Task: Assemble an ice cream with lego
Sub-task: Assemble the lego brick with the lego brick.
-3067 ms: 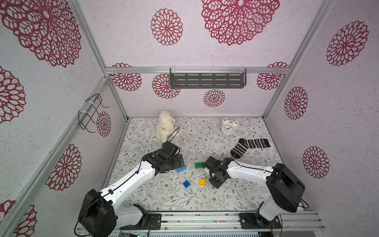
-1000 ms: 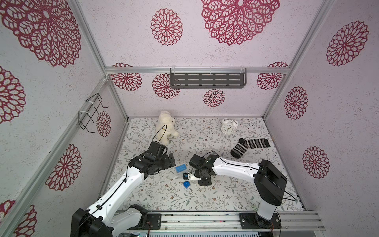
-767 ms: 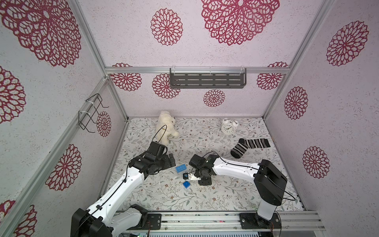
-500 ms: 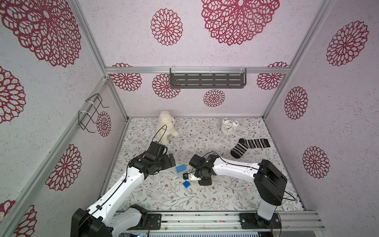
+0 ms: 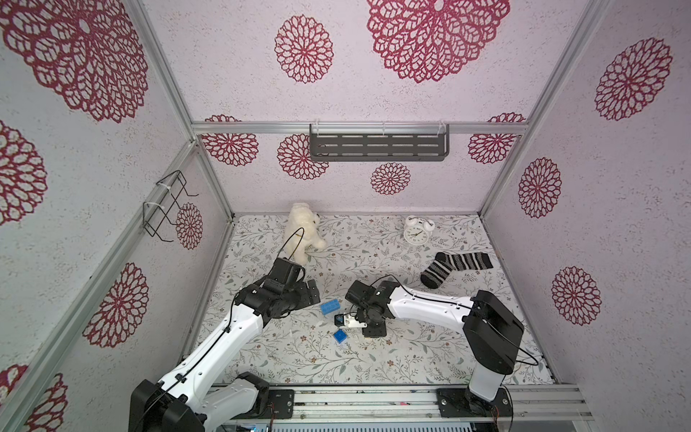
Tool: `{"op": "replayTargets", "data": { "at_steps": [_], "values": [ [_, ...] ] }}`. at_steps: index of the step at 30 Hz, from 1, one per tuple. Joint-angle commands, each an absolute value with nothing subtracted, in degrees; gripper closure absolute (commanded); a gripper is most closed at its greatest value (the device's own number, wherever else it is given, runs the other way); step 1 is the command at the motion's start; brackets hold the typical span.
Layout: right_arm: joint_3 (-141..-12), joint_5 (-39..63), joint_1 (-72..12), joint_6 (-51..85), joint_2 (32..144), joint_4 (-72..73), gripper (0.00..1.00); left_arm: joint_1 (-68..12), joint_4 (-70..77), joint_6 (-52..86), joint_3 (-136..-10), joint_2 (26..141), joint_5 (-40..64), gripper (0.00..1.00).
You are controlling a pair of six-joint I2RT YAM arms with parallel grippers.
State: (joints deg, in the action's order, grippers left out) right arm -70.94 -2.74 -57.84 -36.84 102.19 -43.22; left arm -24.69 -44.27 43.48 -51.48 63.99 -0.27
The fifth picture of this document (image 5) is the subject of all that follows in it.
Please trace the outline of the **light blue long lego brick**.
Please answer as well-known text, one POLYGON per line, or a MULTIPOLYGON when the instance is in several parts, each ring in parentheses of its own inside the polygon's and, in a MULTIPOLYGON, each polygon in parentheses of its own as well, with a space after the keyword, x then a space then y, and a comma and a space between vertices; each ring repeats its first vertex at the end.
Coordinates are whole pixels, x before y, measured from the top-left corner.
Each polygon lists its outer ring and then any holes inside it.
POLYGON ((341 303, 338 299, 330 300, 320 304, 320 311, 324 316, 337 313, 341 310, 341 303))

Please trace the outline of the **dark blue small lego brick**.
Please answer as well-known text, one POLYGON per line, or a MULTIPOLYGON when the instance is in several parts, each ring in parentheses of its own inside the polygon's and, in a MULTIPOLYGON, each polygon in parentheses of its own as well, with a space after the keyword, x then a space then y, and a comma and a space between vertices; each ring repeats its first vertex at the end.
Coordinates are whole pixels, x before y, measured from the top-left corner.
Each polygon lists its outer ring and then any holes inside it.
POLYGON ((338 329, 334 334, 333 334, 334 339, 338 344, 342 344, 343 342, 346 341, 347 339, 347 333, 343 331, 343 329, 338 329))

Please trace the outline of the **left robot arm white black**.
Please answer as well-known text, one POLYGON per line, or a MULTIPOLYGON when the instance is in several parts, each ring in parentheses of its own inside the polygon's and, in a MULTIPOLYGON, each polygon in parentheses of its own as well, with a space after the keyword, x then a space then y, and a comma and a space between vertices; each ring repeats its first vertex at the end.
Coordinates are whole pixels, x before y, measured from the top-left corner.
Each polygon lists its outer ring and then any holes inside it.
POLYGON ((214 431, 237 416, 271 417, 270 385, 240 374, 221 390, 212 390, 242 347, 262 334, 271 320, 320 303, 315 281, 303 266, 275 259, 269 273, 241 289, 208 338, 157 382, 142 381, 131 394, 131 431, 214 431))

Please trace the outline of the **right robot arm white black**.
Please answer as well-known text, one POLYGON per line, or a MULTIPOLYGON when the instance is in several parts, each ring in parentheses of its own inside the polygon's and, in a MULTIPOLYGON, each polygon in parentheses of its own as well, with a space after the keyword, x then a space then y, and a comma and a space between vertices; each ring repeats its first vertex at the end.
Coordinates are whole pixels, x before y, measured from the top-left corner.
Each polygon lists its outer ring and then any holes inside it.
POLYGON ((408 288, 390 277, 377 284, 354 282, 345 299, 354 311, 338 314, 340 328, 361 329, 366 338, 387 336, 390 320, 419 320, 465 336, 476 361, 466 390, 471 402, 495 400, 504 379, 513 374, 525 326, 491 292, 443 296, 408 288))

